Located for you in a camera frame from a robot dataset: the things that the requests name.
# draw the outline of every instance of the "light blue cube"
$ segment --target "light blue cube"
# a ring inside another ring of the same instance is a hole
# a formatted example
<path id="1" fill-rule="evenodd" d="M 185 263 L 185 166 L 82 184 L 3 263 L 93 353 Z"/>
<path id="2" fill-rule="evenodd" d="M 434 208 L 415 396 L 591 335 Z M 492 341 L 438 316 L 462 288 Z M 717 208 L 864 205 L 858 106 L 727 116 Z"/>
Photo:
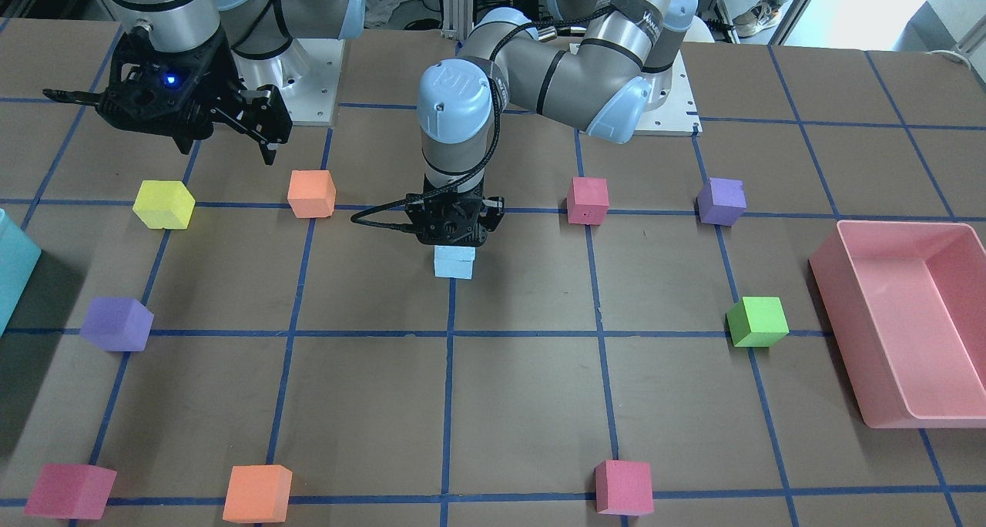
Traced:
<path id="1" fill-rule="evenodd" d="M 475 247 L 434 247 L 434 276 L 443 278 L 472 278 L 472 263 L 476 259 Z"/>
<path id="2" fill-rule="evenodd" d="M 0 334 L 14 315 L 42 249 L 0 209 Z"/>

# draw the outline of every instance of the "green cube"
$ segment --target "green cube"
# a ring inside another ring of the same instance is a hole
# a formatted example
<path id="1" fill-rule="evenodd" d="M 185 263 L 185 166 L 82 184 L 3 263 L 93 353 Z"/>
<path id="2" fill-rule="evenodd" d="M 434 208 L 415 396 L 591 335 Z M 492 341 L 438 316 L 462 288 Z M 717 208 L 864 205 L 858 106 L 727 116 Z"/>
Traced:
<path id="1" fill-rule="evenodd" d="M 772 347 L 791 333 L 775 297 L 743 297 L 726 313 L 726 322 L 735 347 Z"/>

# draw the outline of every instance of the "person's foot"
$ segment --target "person's foot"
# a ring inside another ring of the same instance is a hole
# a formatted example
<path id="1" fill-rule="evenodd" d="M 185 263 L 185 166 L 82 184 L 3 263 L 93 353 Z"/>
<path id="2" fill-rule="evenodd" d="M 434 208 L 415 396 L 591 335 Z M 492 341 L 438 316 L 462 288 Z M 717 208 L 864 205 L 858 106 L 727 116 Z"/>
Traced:
<path id="1" fill-rule="evenodd" d="M 774 28 L 778 22 L 781 22 L 781 10 L 767 0 L 760 0 L 749 11 L 733 19 L 736 35 L 740 38 L 749 38 L 764 29 Z"/>

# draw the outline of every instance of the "pink tray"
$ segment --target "pink tray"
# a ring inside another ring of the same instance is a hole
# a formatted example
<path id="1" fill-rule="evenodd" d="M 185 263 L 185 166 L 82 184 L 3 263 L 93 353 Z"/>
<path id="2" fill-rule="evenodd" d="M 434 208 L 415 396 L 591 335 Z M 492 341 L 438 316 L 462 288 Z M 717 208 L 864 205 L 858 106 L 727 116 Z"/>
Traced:
<path id="1" fill-rule="evenodd" d="M 839 221 L 811 256 L 871 428 L 986 428 L 986 250 L 971 226 Z"/>

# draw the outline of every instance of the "metal base plate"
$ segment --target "metal base plate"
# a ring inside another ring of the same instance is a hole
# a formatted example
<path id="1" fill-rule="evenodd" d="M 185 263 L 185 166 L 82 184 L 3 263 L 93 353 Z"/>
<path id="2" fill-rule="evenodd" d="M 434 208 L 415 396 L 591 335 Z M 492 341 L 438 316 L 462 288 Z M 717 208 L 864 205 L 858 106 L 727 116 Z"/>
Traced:
<path id="1" fill-rule="evenodd" d="M 311 72 L 282 89 L 295 126 L 332 126 L 346 42 L 341 39 L 299 39 L 311 59 Z"/>
<path id="2" fill-rule="evenodd" d="M 697 128 L 701 133 L 702 121 L 698 119 L 695 96 L 691 92 L 691 82 L 684 70 L 681 52 L 675 57 L 672 89 L 668 92 L 665 105 L 649 110 L 640 116 L 634 134 L 642 136 L 691 136 Z"/>

